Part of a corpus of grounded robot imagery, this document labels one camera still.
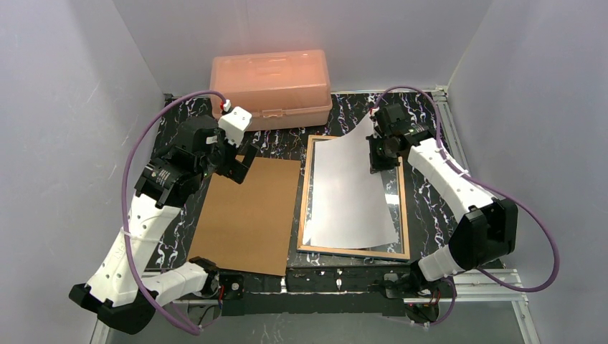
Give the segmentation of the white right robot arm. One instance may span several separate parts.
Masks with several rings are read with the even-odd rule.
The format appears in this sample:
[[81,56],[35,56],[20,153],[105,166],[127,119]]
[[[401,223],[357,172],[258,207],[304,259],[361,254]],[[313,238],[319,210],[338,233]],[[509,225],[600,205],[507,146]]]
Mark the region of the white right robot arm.
[[457,220],[444,247],[412,263],[411,286],[423,287],[513,252],[518,220],[513,201],[499,199],[466,180],[462,167],[435,138],[435,132],[409,122],[400,105],[373,109],[370,118],[370,171],[386,171],[406,161],[430,182]]

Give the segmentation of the hot air balloon photo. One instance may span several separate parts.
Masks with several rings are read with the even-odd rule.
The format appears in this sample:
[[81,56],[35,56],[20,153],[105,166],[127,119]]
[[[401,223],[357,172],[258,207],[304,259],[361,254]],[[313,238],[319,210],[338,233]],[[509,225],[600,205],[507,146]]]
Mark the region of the hot air balloon photo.
[[312,208],[304,243],[364,249],[398,240],[381,175],[370,172],[367,137],[373,131],[365,116],[347,134],[314,143]]

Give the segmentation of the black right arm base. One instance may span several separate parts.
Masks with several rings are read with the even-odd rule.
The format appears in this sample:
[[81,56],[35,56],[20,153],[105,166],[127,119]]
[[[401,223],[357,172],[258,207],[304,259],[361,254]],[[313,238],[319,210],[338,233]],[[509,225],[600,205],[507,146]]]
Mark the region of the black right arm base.
[[[417,279],[414,273],[386,274],[386,279],[379,283],[380,293],[388,299],[419,298],[421,303],[406,303],[406,316],[412,325],[429,328],[443,323],[455,307],[457,290],[454,277],[441,277],[433,282]],[[443,315],[440,314],[439,303],[442,299],[443,288],[450,296],[450,304]]]

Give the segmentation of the brown cardboard backing board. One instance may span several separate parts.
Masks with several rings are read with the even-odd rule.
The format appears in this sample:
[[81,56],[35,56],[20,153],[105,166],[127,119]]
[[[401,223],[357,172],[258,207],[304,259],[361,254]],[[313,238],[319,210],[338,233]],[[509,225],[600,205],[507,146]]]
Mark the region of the brown cardboard backing board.
[[222,269],[285,275],[300,161],[256,158],[243,183],[213,175],[189,249]]

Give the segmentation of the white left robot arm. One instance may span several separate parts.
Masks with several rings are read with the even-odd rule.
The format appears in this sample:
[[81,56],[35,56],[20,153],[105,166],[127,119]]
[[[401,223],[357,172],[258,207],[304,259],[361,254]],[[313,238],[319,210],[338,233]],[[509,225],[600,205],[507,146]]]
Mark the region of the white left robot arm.
[[189,118],[176,137],[143,169],[121,227],[97,272],[73,286],[70,299],[108,327],[129,335],[142,331],[156,311],[188,294],[219,299],[224,286],[215,263],[194,257],[176,269],[143,277],[155,248],[187,199],[213,175],[242,183],[257,154],[237,154],[252,115],[236,107],[219,118]]

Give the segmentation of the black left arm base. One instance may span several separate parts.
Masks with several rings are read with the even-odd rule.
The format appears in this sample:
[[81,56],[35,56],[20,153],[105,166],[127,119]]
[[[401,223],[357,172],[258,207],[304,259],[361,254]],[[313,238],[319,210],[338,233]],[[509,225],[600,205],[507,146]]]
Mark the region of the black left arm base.
[[207,282],[207,286],[198,292],[187,294],[172,306],[181,311],[199,327],[211,325],[222,315],[225,303],[230,300],[241,300],[244,296],[244,276],[241,274],[218,274]]

